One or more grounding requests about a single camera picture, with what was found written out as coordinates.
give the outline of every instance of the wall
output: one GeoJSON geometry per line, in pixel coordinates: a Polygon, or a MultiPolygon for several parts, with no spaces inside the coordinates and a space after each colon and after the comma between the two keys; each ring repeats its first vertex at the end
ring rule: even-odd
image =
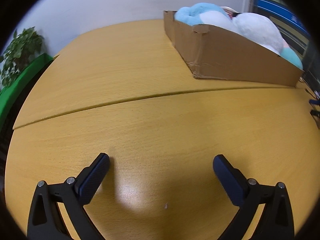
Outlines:
{"type": "Polygon", "coordinates": [[[40,0],[17,29],[20,33],[23,28],[35,26],[45,38],[48,53],[54,56],[87,31],[121,22],[162,18],[163,10],[177,10],[198,2],[229,6],[240,12],[249,7],[249,0],[40,0]]]}

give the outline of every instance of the metal screw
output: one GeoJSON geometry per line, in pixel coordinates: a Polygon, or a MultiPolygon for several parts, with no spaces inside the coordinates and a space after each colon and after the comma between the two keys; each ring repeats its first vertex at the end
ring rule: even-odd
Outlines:
{"type": "Polygon", "coordinates": [[[257,184],[257,181],[255,179],[248,179],[248,183],[250,185],[256,185],[257,184]]]}
{"type": "Polygon", "coordinates": [[[74,183],[75,182],[75,178],[74,177],[69,177],[69,178],[67,178],[67,183],[68,184],[72,184],[72,183],[74,183]]]}
{"type": "Polygon", "coordinates": [[[279,188],[285,188],[285,184],[284,184],[283,182],[279,182],[279,183],[278,183],[278,187],[279,187],[279,188]]]}
{"type": "Polygon", "coordinates": [[[38,182],[38,187],[42,187],[43,185],[44,185],[44,181],[43,180],[38,182]]]}

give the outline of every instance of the brown cardboard box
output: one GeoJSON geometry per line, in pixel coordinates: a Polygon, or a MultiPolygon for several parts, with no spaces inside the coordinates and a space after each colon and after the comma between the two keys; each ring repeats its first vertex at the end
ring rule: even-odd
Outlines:
{"type": "Polygon", "coordinates": [[[164,29],[195,78],[295,86],[303,71],[247,38],[213,25],[189,26],[164,11],[164,29]]]}

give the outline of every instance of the foliage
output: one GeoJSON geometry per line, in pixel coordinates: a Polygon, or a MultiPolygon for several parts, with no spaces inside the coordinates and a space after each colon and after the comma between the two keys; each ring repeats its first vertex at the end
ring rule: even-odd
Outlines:
{"type": "Polygon", "coordinates": [[[38,35],[35,28],[23,29],[17,35],[13,34],[13,40],[0,56],[0,63],[5,60],[1,74],[3,86],[10,86],[19,76],[19,73],[34,59],[36,53],[40,53],[43,37],[38,35]]]}

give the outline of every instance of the blue sign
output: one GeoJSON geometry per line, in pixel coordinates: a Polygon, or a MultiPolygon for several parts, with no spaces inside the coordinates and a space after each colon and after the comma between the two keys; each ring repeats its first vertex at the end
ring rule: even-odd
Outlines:
{"type": "Polygon", "coordinates": [[[282,19],[290,22],[292,25],[298,27],[298,29],[302,30],[306,34],[309,35],[302,22],[288,9],[282,7],[279,4],[272,3],[270,0],[255,0],[254,5],[262,10],[268,11],[272,14],[275,14],[282,19]]]}

